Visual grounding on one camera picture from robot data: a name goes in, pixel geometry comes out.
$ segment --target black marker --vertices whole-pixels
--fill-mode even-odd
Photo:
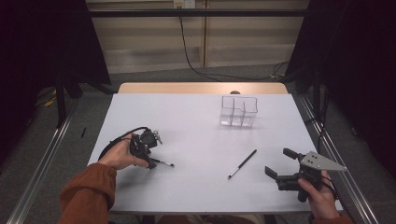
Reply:
[[[166,161],[159,161],[159,160],[152,159],[152,158],[151,158],[151,160],[152,160],[152,161],[155,161],[155,162],[163,163],[163,164],[168,165],[168,166],[175,167],[175,165],[174,165],[173,163],[169,163],[169,162],[166,162]]]
[[[231,177],[233,177],[233,175],[239,170],[239,169],[241,169],[241,167],[243,166],[243,165],[245,165],[245,163],[254,155],[254,153],[256,153],[257,152],[257,149],[254,149],[254,151],[252,151],[251,153],[250,153],[250,155],[248,155],[248,157],[244,160],[244,161],[242,161],[242,163],[240,164],[240,165],[238,165],[238,167],[236,167],[236,169],[228,176],[228,179],[231,179]]]
[[[84,137],[84,135],[85,135],[85,131],[87,130],[87,128],[84,128],[84,130],[82,131],[82,134],[81,134],[81,138],[83,138]]]

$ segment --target wall outlet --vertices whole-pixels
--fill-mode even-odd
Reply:
[[[184,8],[184,0],[174,0],[174,8]]]
[[[184,8],[195,8],[195,0],[184,0]]]

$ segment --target orange sleeve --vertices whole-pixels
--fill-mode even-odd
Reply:
[[[61,191],[62,216],[58,223],[107,224],[114,204],[117,171],[95,163],[73,177]]]
[[[354,224],[352,219],[346,214],[340,214],[340,217],[333,219],[314,219],[313,224]]]

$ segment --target white wall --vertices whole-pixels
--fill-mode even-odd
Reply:
[[[87,0],[90,9],[173,8],[168,0]],[[306,8],[308,0],[196,1],[197,8]],[[178,18],[93,18],[110,73],[188,67]],[[194,67],[279,63],[290,58],[303,18],[183,18]]]

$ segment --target metal rail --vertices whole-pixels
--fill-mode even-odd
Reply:
[[[111,17],[305,17],[325,12],[307,9],[92,9],[93,18]]]
[[[47,150],[44,153],[43,158],[41,159],[41,162],[38,164],[38,167],[35,170],[35,174],[30,179],[26,190],[18,200],[17,205],[15,206],[14,210],[11,213],[11,216],[7,221],[7,224],[21,224],[25,220],[30,210],[30,207],[33,204],[33,201],[35,200],[35,196],[40,190],[41,184],[50,167],[55,152],[58,149],[58,146],[61,144],[62,139],[64,138],[64,134],[66,133],[67,128],[69,127],[71,118],[73,117],[73,114],[76,111],[78,102],[79,100],[75,100],[72,103],[72,105],[70,106],[69,115],[66,117],[66,120],[64,121],[63,125],[60,128],[56,129],[49,143],[49,146],[47,147]]]
[[[307,97],[302,97],[301,100],[303,102],[304,108],[309,118],[313,119],[315,117],[315,114],[313,112],[313,106],[311,102]],[[314,120],[314,127],[318,135],[320,135],[322,124]],[[332,139],[330,138],[326,130],[324,130],[322,133],[321,141],[325,146],[327,153],[330,155],[330,159],[341,165],[346,166],[340,154],[338,153],[335,144],[333,143]],[[358,209],[358,212],[360,213],[364,223],[367,224],[379,223],[375,217],[375,214],[370,204],[367,202],[366,198],[361,192],[361,189],[356,184],[350,172],[349,171],[340,172],[339,175],[341,177],[343,184],[346,186],[346,190],[349,193],[353,203]]]

